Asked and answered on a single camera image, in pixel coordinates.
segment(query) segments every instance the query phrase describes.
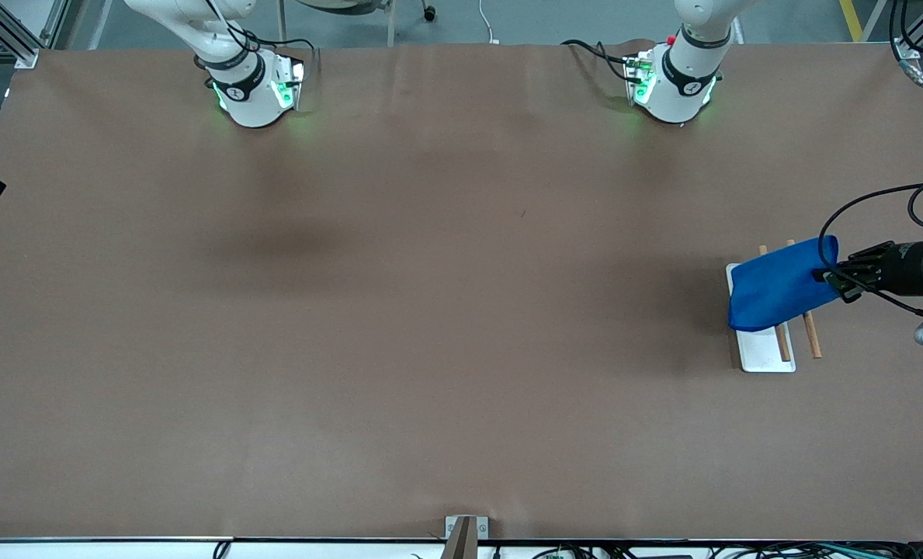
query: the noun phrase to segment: green led light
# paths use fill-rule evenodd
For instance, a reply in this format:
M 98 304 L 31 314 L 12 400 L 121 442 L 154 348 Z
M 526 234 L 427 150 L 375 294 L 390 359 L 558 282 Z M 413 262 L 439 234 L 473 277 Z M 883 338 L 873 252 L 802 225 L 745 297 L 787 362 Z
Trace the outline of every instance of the green led light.
M 703 96 L 703 105 L 710 102 L 710 95 L 713 94 L 713 86 L 717 84 L 717 79 L 713 78 L 709 85 L 706 86 L 706 96 Z
M 274 95 L 278 99 L 278 106 L 288 109 L 293 105 L 291 88 L 288 85 L 272 82 L 272 91 L 274 91 Z
M 216 82 L 213 83 L 213 91 L 216 92 L 216 97 L 220 100 L 220 109 L 227 110 L 227 104 L 223 101 L 223 95 L 220 93 L 220 88 L 217 87 Z
M 641 103 L 641 105 L 648 102 L 648 99 L 651 98 L 651 92 L 654 89 L 656 81 L 657 75 L 654 75 L 653 73 L 649 74 L 648 78 L 644 79 L 644 81 L 637 85 L 637 92 L 634 95 L 634 100 L 636 100 L 638 103 Z

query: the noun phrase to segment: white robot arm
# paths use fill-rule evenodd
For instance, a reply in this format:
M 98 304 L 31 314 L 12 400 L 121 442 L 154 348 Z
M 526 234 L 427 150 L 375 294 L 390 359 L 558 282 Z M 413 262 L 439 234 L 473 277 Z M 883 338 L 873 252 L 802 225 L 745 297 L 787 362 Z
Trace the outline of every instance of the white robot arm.
M 628 61 L 628 95 L 666 123 L 691 120 L 710 102 L 734 19 L 756 0 L 675 0 L 682 28 L 669 43 Z
M 213 77 L 220 107 L 242 127 L 265 127 L 295 109 L 302 61 L 260 49 L 234 21 L 256 0 L 124 0 L 185 41 Z

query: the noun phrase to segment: yellow floor line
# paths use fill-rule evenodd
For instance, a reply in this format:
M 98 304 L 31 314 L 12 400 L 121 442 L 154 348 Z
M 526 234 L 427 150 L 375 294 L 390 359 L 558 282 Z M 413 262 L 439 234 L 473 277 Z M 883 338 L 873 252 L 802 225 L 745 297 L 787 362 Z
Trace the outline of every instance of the yellow floor line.
M 841 0 L 841 11 L 844 12 L 844 21 L 848 22 L 851 40 L 858 43 L 862 39 L 862 21 L 858 19 L 855 3 L 852 0 Z

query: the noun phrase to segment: table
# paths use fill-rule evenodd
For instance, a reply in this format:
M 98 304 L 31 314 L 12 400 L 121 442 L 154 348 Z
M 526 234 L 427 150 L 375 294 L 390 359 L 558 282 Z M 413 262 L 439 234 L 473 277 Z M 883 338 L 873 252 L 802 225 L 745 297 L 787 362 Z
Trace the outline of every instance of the table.
M 242 130 L 184 50 L 42 53 L 0 117 L 0 536 L 923 539 L 916 320 L 831 304 L 823 360 L 797 327 L 748 375 L 723 273 L 923 180 L 923 92 L 880 45 L 724 71 L 673 127 L 568 47 L 324 50 Z M 923 238 L 902 199 L 836 229 Z

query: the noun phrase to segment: gray floor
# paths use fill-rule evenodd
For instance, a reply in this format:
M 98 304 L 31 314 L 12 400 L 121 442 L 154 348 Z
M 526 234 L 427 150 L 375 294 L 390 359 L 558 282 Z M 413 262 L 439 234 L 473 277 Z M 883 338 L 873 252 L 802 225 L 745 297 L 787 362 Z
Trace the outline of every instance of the gray floor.
M 423 21 L 419 0 L 398 0 L 398 43 L 478 43 L 488 34 L 477 0 L 432 0 L 437 19 Z M 618 43 L 636 36 L 663 39 L 678 16 L 667 0 L 483 0 L 496 39 L 504 45 L 559 43 L 565 39 Z M 381 11 L 337 16 L 286 1 L 290 38 L 305 36 L 319 47 L 383 47 L 387 18 Z M 874 0 L 856 0 L 862 21 Z M 922 11 L 923 1 L 913 6 Z M 167 29 L 127 8 L 123 0 L 85 0 L 66 44 L 75 49 L 182 49 Z M 749 43 L 851 41 L 837 0 L 762 0 L 741 16 Z M 260 0 L 245 27 L 265 38 L 278 36 L 276 0 Z M 882 40 L 886 28 L 873 37 Z M 0 64 L 0 99 L 12 70 Z

